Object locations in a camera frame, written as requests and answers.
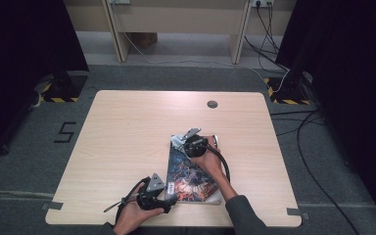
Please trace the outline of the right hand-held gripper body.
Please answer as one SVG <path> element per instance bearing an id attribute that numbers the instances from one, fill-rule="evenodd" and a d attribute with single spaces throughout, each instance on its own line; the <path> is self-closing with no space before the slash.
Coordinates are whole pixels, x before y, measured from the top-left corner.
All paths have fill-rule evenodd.
<path id="1" fill-rule="evenodd" d="M 207 150 L 209 141 L 200 136 L 200 128 L 190 128 L 182 137 L 182 152 L 189 158 L 201 157 Z"/>

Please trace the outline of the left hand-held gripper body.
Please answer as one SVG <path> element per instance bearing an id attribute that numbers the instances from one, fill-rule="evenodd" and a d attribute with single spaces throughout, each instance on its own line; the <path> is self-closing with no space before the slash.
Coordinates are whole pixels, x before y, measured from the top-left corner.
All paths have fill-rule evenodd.
<path id="1" fill-rule="evenodd" d="M 162 208 L 165 210 L 166 202 L 159 200 L 158 197 L 165 189 L 165 184 L 157 173 L 151 177 L 142 180 L 143 186 L 138 190 L 136 201 L 139 207 L 144 211 L 151 211 Z"/>

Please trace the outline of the light blue cloth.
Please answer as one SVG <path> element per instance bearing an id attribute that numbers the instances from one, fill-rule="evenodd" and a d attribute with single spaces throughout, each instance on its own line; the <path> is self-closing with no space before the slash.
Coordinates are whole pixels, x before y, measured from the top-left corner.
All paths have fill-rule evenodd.
<path id="1" fill-rule="evenodd" d="M 184 135 L 172 135 L 170 137 L 170 142 L 174 149 L 183 152 L 184 145 L 186 142 L 186 137 Z"/>

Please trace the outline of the blue illustrated magazine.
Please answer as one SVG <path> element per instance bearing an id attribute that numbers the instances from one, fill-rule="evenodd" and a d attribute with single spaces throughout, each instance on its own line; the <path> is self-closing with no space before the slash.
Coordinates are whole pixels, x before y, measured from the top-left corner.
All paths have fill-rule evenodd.
<path id="1" fill-rule="evenodd" d="M 222 196 L 213 179 L 170 142 L 164 197 L 176 195 L 178 203 L 219 205 Z"/>

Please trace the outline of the person's right hand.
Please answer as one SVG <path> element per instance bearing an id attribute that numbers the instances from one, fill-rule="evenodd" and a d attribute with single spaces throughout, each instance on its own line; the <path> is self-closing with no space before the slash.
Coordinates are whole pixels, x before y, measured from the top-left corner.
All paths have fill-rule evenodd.
<path id="1" fill-rule="evenodd" d="M 219 155 L 219 150 L 215 147 L 213 138 L 208 136 L 207 139 L 209 144 L 206 152 L 201 157 L 192 158 L 191 161 L 201 170 L 205 171 L 214 180 L 218 188 L 222 190 L 224 187 L 230 185 L 227 178 L 228 171 Z"/>

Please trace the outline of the person's left hand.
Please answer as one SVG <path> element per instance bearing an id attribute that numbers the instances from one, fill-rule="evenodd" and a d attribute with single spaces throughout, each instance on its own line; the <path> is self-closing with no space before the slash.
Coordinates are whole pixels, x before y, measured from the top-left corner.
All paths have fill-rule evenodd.
<path id="1" fill-rule="evenodd" d="M 144 211 L 139 207 L 137 202 L 128 202 L 122 209 L 113 231 L 116 235 L 129 235 L 146 220 L 160 215 L 163 212 L 164 210 L 162 208 Z"/>

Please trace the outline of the grey tape piece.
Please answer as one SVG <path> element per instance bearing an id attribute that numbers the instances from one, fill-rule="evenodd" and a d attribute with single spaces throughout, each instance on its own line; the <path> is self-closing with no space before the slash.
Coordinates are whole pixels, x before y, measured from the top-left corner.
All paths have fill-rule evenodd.
<path id="1" fill-rule="evenodd" d="M 307 212 L 301 212 L 299 209 L 287 208 L 287 215 L 300 216 L 304 220 L 309 220 L 309 214 Z"/>
<path id="2" fill-rule="evenodd" d="M 63 203 L 57 203 L 57 202 L 47 202 L 42 205 L 42 209 L 44 211 L 48 210 L 57 210 L 60 211 L 63 207 Z"/>

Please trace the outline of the black stand base hazard tape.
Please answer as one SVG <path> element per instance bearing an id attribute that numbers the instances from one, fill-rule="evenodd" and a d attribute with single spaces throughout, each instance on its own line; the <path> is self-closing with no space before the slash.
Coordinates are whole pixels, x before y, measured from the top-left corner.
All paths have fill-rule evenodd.
<path id="1" fill-rule="evenodd" d="M 87 80 L 87 73 L 81 71 L 62 71 L 51 75 L 41 92 L 42 102 L 77 102 Z"/>
<path id="2" fill-rule="evenodd" d="M 267 77 L 264 82 L 267 85 L 267 93 L 272 103 L 309 105 L 309 98 L 301 81 L 292 77 L 288 71 L 280 76 Z"/>

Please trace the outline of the brown cardboard box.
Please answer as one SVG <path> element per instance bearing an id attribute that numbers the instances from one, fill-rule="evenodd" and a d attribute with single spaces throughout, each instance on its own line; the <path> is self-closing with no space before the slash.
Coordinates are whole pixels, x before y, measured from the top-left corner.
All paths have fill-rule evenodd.
<path id="1" fill-rule="evenodd" d="M 158 42 L 155 32 L 131 32 L 131 41 L 139 48 L 148 49 Z"/>

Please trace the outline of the black curtain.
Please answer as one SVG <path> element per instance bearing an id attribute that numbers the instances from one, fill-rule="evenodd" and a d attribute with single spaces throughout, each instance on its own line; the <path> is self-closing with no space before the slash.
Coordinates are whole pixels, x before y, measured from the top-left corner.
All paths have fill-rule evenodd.
<path id="1" fill-rule="evenodd" d="M 0 152 L 41 78 L 87 69 L 64 0 L 0 0 Z"/>
<path id="2" fill-rule="evenodd" d="M 312 75 L 341 151 L 376 204 L 376 0 L 296 0 L 277 61 Z"/>

